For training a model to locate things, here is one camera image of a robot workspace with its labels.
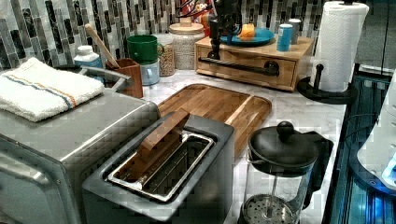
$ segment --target striped towel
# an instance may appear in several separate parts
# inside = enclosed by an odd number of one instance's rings
[[[98,80],[31,58],[0,76],[0,108],[37,122],[90,100],[104,88]]]

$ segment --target white container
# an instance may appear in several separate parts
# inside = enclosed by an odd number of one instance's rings
[[[83,45],[78,47],[77,54],[78,55],[74,58],[75,65],[103,68],[102,60],[99,54],[93,52],[92,46]]]
[[[140,64],[142,85],[150,86],[160,81],[160,60],[156,63]]]
[[[175,50],[175,68],[181,70],[194,69],[195,42],[205,37],[204,26],[192,23],[191,26],[180,26],[180,23],[172,24],[169,31],[173,35],[173,47]]]

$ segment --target wooden drawer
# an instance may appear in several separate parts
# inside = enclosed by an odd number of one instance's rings
[[[222,61],[260,68],[264,68],[267,62],[276,62],[279,65],[279,76],[277,77],[199,62],[199,58],[207,57],[207,54],[212,50],[208,37],[195,44],[195,70],[203,75],[223,77],[282,91],[294,91],[299,74],[307,72],[312,52],[312,39],[300,39],[300,45],[293,46],[290,52],[277,51],[276,43],[257,48],[220,45],[219,55]]]
[[[208,48],[198,48],[197,56],[206,57],[211,50],[212,49]],[[264,67],[265,63],[267,63],[268,61],[274,61],[279,65],[279,76],[269,77],[254,72],[228,68],[211,63],[198,63],[196,68],[200,69],[200,72],[209,71],[209,75],[216,75],[219,77],[254,83],[257,85],[263,85],[268,87],[291,87],[291,82],[295,69],[295,62],[293,61],[272,59],[257,55],[248,55],[246,53],[230,52],[228,50],[222,50],[219,55],[220,58],[224,61],[255,67]]]

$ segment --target white countertop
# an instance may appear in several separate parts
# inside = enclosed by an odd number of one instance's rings
[[[302,133],[315,131],[334,142],[332,156],[326,170],[321,189],[312,196],[311,204],[303,210],[301,224],[321,223],[328,196],[332,168],[338,148],[339,136],[343,124],[345,105],[325,105],[304,98],[299,92],[282,92],[246,83],[234,82],[217,77],[197,75],[194,71],[177,71],[173,76],[161,77],[159,83],[144,87],[143,99],[159,104],[184,87],[202,83],[223,89],[240,91],[264,97],[271,101],[272,111],[262,127],[276,126],[280,121],[290,121],[294,128]],[[233,168],[233,206],[224,224],[234,224],[239,217],[246,185],[247,162],[240,158]]]

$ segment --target wooden box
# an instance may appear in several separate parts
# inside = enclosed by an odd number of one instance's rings
[[[294,91],[298,76],[307,72],[314,41],[312,38],[299,37],[297,45],[291,45],[290,51],[287,52],[277,51],[276,41],[277,36],[270,44],[254,48],[221,44],[219,55],[222,61],[228,63],[261,68],[269,61],[276,62],[279,65],[279,75],[277,77],[213,63],[199,62],[200,57],[207,57],[207,54],[212,50],[209,37],[195,43],[195,71],[203,75],[223,77],[282,91]]]
[[[110,62],[106,62],[106,68],[125,76],[131,77],[132,86],[128,86],[122,93],[136,98],[143,97],[142,76],[140,72],[140,64],[132,59],[125,58],[116,60],[120,68],[115,68]],[[112,87],[115,83],[108,83],[108,87]]]

